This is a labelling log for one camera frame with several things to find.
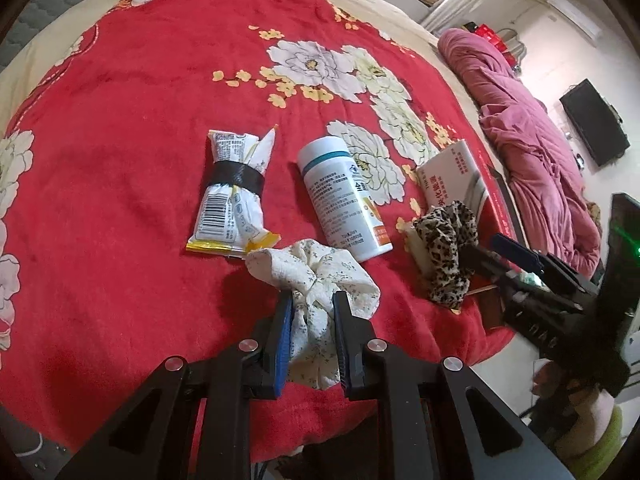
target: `black strap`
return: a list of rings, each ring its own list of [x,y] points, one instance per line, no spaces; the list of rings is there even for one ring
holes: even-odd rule
[[[261,197],[264,177],[260,171],[242,162],[219,160],[213,165],[213,174],[209,183],[210,186],[214,184],[239,186]]]

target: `white plastic bottle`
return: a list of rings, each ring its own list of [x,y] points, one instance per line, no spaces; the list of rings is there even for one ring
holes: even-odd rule
[[[360,170],[340,137],[310,142],[298,153],[298,167],[331,247],[347,249],[358,262],[393,249]]]

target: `leopard print fabric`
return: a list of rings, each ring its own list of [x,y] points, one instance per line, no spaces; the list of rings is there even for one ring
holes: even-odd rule
[[[458,250],[465,244],[478,244],[476,216],[462,202],[455,200],[418,218],[414,227],[435,268],[430,300],[459,313],[473,271],[460,269]]]

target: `white cap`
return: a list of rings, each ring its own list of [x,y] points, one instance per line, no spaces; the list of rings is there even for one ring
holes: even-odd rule
[[[347,152],[349,148],[340,137],[326,136],[313,140],[298,152],[298,169],[300,173],[315,158],[331,152]]]

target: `floral blanket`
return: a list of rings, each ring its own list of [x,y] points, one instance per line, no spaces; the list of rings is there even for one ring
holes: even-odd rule
[[[79,447],[171,354],[214,356],[268,316],[275,291],[236,260],[184,251],[210,170],[209,129],[278,124],[262,197],[281,247],[324,241],[296,155],[342,137],[394,250],[364,263],[377,336],[410,355],[485,359],[485,333],[424,299],[401,227],[427,209],[414,168],[466,139],[511,233],[489,157],[440,73],[327,0],[121,0],[52,67],[0,141],[0,402]],[[372,405],[287,384],[252,407],[252,458],[345,432]]]

